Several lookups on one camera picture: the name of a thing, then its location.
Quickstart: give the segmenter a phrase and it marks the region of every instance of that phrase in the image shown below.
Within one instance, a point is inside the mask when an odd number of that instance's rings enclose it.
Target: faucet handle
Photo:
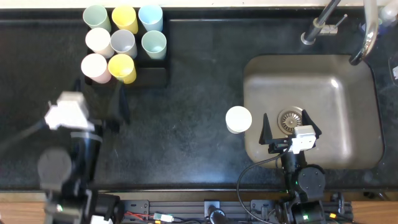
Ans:
[[[336,23],[336,25],[325,25],[321,32],[319,33],[319,35],[336,35],[337,34],[337,27],[347,18],[347,14],[344,14],[343,18],[340,19],[340,21],[338,21]]]

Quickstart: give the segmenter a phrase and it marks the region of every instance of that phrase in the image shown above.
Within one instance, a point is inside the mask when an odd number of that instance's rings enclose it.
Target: black countertop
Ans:
[[[2,12],[0,18],[0,136],[6,139],[42,118],[80,76],[87,28],[82,10]],[[318,9],[169,9],[170,83],[164,89],[129,92],[130,126],[106,133],[95,185],[104,190],[234,189],[252,161],[244,134],[226,129],[229,108],[243,105],[243,68],[262,54],[351,54],[363,41],[362,9],[337,10],[348,19],[338,34],[300,41]],[[385,140],[379,165],[367,170],[326,170],[328,190],[398,189],[398,86],[389,58],[398,50],[398,28],[380,37],[367,62],[374,71]],[[89,86],[84,94],[94,116],[109,95]],[[37,190],[36,163],[50,146],[68,146],[67,130],[43,130],[0,158],[1,190]],[[281,170],[255,168],[243,189],[283,190]]]

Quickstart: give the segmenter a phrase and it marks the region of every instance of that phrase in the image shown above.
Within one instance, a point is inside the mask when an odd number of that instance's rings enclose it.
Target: sink basin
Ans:
[[[254,162],[275,156],[259,144],[263,114],[268,115],[273,138],[284,138],[301,124],[301,110],[322,130],[316,147],[305,152],[309,164],[365,169],[381,160],[384,146],[373,75],[364,62],[352,66],[348,59],[264,55],[246,65],[244,106],[252,114],[252,125],[245,132],[245,146]],[[275,163],[264,166],[273,168]]]

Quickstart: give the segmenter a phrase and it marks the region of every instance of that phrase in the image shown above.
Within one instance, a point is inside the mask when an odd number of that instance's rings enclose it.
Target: white cup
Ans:
[[[83,12],[83,20],[92,29],[100,27],[111,32],[111,22],[109,21],[108,12],[103,6],[94,5],[85,9]]]
[[[250,128],[251,113],[243,106],[234,106],[225,115],[226,127],[233,134],[239,134]]]
[[[164,59],[166,57],[167,40],[159,31],[149,31],[142,37],[142,48],[152,59]]]
[[[104,58],[110,58],[114,54],[111,46],[111,35],[104,28],[94,28],[88,31],[86,45],[93,52],[104,56]]]
[[[100,54],[89,54],[81,61],[81,71],[98,83],[107,83],[112,75],[108,71],[108,63]]]
[[[147,31],[163,30],[163,10],[158,5],[143,6],[138,11],[138,18]]]
[[[112,34],[111,46],[118,54],[137,57],[137,44],[134,34],[128,30],[118,30]]]

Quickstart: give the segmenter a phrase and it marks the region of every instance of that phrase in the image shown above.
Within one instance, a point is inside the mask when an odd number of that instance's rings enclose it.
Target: cup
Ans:
[[[243,106],[234,106],[225,115],[226,127],[233,134],[239,134],[250,128],[251,113]]]
[[[158,5],[143,6],[138,11],[138,18],[147,31],[163,30],[163,10]]]
[[[111,22],[103,6],[94,5],[86,8],[83,12],[83,20],[92,29],[100,27],[111,32]]]
[[[111,46],[118,54],[137,57],[137,44],[134,35],[128,30],[118,30],[112,34]]]
[[[111,78],[106,59],[100,54],[89,54],[81,61],[81,71],[98,83],[107,83]]]
[[[109,60],[109,72],[124,84],[130,84],[137,78],[136,68],[132,58],[125,54],[115,55]]]
[[[166,57],[167,41],[163,33],[153,30],[142,37],[142,47],[152,59],[164,59]]]
[[[131,6],[119,6],[113,9],[112,20],[119,29],[126,29],[137,34],[138,22],[137,14]]]
[[[111,35],[104,28],[94,28],[88,31],[86,45],[93,52],[104,56],[104,58],[110,58],[114,54],[111,46]]]

